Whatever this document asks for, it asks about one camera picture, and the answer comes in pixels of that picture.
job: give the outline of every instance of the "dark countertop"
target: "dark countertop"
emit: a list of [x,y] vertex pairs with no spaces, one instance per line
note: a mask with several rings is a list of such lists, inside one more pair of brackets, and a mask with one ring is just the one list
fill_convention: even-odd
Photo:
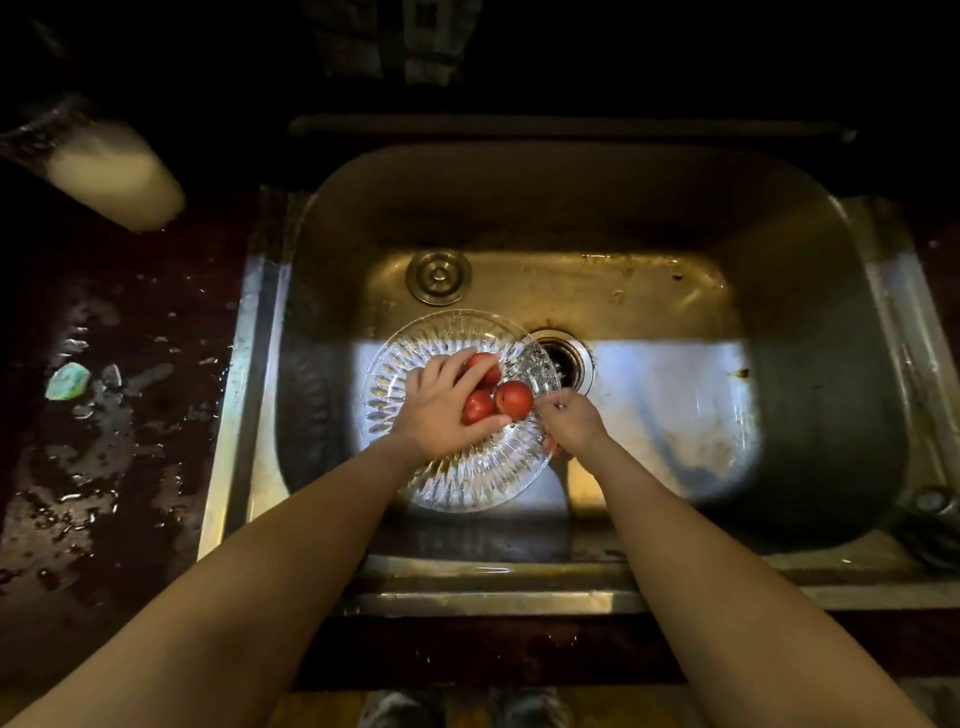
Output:
[[[256,193],[188,190],[183,216],[146,235],[39,183],[18,194],[26,232],[4,291],[0,363],[0,686],[28,691],[74,667],[195,557]],[[907,213],[957,355],[960,206]],[[78,420],[72,408],[86,399],[43,398],[66,338],[87,342],[72,358],[95,378],[117,365],[124,391],[109,417]],[[960,611],[837,618],[895,674],[960,674]],[[680,679],[650,615],[348,618],[324,625],[300,685]]]
[[[193,562],[256,202],[191,195],[137,235],[30,182],[3,294],[0,686],[49,683]],[[119,370],[103,414],[44,399],[64,339],[93,379]]]

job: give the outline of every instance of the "green sponge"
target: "green sponge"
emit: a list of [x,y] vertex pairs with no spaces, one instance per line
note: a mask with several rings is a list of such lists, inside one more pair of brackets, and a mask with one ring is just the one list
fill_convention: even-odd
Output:
[[48,400],[72,400],[84,393],[89,381],[89,369],[75,361],[67,362],[50,377],[45,397]]

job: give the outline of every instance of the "right hand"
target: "right hand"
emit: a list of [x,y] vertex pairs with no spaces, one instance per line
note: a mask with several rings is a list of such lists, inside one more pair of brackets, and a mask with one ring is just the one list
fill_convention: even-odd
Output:
[[499,354],[487,356],[461,376],[475,353],[476,349],[464,349],[452,356],[434,356],[422,369],[407,373],[403,406],[390,434],[403,440],[421,463],[466,449],[513,421],[507,415],[491,415],[473,425],[461,424],[467,397],[500,360]]
[[610,437],[597,408],[572,389],[550,392],[538,399],[534,406],[546,428],[543,446],[548,450],[555,451],[555,445],[559,445],[579,458],[598,442]]

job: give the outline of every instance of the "finger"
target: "finger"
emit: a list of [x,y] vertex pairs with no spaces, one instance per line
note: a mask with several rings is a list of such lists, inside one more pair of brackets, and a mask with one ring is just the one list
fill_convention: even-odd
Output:
[[420,377],[423,375],[423,369],[417,367],[416,369],[411,369],[407,372],[407,380],[403,385],[403,391],[406,392],[407,397],[410,395],[415,395],[420,391]]
[[564,446],[557,442],[557,438],[553,435],[547,435],[543,438],[543,449],[557,460],[569,460],[571,458],[570,453],[564,449]]
[[513,420],[508,415],[493,415],[492,417],[485,417],[478,423],[464,427],[464,447],[469,447],[484,438],[490,437],[511,422]]
[[420,376],[420,386],[426,387],[436,382],[437,377],[440,376],[440,369],[449,358],[446,354],[440,354],[430,359],[423,368],[423,374]]
[[444,367],[440,369],[440,383],[447,387],[452,387],[460,375],[460,370],[464,368],[469,359],[477,353],[476,347],[470,347],[460,352],[456,352],[446,360]]
[[457,386],[453,388],[454,391],[457,392],[457,394],[462,394],[464,399],[466,399],[470,392],[477,388],[477,384],[480,383],[484,375],[499,363],[500,354],[498,353],[494,353],[493,356],[484,356],[483,359],[467,369],[464,375],[460,377]]
[[564,387],[564,389],[555,389],[553,392],[547,392],[542,397],[538,398],[534,402],[534,408],[537,412],[542,415],[542,410],[547,409],[556,409],[557,407],[564,407],[570,404],[570,400],[574,397],[574,391],[569,387]]

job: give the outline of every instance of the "sneaker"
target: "sneaker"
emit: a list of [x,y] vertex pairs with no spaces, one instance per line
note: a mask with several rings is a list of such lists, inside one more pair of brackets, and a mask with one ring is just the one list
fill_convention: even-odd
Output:
[[491,691],[493,728],[569,728],[570,711],[556,688]]
[[427,692],[371,692],[357,728],[443,728],[443,705],[431,697]]

